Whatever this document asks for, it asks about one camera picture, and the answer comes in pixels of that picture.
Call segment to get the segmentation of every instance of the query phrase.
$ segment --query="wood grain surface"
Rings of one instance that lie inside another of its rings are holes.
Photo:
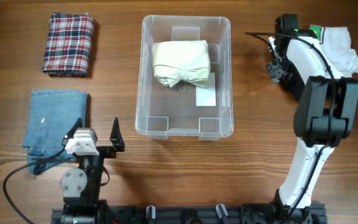
[[[276,17],[296,13],[303,28],[347,26],[358,54],[358,1],[39,2],[0,1],[0,223],[24,222],[5,199],[2,180],[26,163],[21,144],[32,90],[87,91],[88,124],[99,145],[109,144],[112,122],[119,118],[126,151],[106,160],[112,179],[100,195],[110,205],[267,203],[293,159],[297,103],[270,81],[264,43],[244,31],[274,31]],[[55,11],[88,12],[98,23],[88,78],[50,78],[41,72],[48,21]],[[230,20],[234,133],[229,138],[153,141],[136,133],[141,26],[149,14]],[[63,164],[38,176],[20,171],[8,182],[8,192],[33,222],[49,223],[51,209],[63,206],[60,177],[75,166]],[[358,223],[358,107],[352,134],[328,159],[313,200],[326,204],[329,223]]]

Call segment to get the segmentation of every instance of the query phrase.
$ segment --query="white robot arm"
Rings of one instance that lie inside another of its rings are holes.
[[[307,42],[313,44],[324,55],[320,48],[319,41],[312,37],[300,37]],[[309,77],[322,76],[330,78],[320,56],[309,46],[300,42],[299,40],[291,40],[287,48],[287,58],[298,70],[303,83],[306,84]],[[331,71],[335,79],[340,79],[343,75],[337,71],[326,58],[327,63],[331,67]],[[307,147],[302,138],[298,138],[295,156],[293,158],[290,171],[284,183],[280,187],[280,198],[284,205],[295,206],[296,200],[301,197],[303,187],[306,185],[308,176],[311,174],[313,164],[316,160],[318,151],[324,147],[322,144],[315,144],[312,147]],[[311,204],[311,194],[316,184],[317,178],[324,166],[328,156],[334,151],[333,147],[324,149],[320,157],[320,161],[313,172],[310,184],[302,200],[296,206],[297,208],[305,208]]]
[[[270,220],[305,221],[321,169],[341,139],[351,132],[358,99],[358,82],[345,78],[321,50],[315,33],[298,30],[297,15],[276,19],[275,33],[248,33],[270,47],[266,66],[274,83],[281,83],[299,101],[294,117],[297,139],[290,171],[276,191]],[[258,35],[274,35],[270,42]],[[330,108],[325,102],[330,101]]]

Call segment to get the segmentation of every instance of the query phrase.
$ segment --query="folded plaid shirt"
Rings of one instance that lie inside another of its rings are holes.
[[[85,77],[91,55],[94,20],[88,15],[54,12],[42,72],[58,77]]]

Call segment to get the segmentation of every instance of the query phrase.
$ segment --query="white towel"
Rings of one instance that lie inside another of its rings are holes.
[[[358,56],[351,49],[351,36],[347,27],[320,27],[321,50],[332,65],[345,77],[358,73]]]
[[[172,87],[180,80],[207,87],[211,64],[205,40],[153,44],[154,77]]]

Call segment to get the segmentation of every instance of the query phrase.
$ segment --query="transparent storage box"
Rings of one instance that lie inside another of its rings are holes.
[[[196,105],[196,86],[181,81],[172,88],[153,76],[152,46],[170,40],[206,40],[215,73],[216,106]],[[146,16],[142,22],[135,128],[152,139],[198,136],[218,140],[234,130],[231,28],[225,17]]]

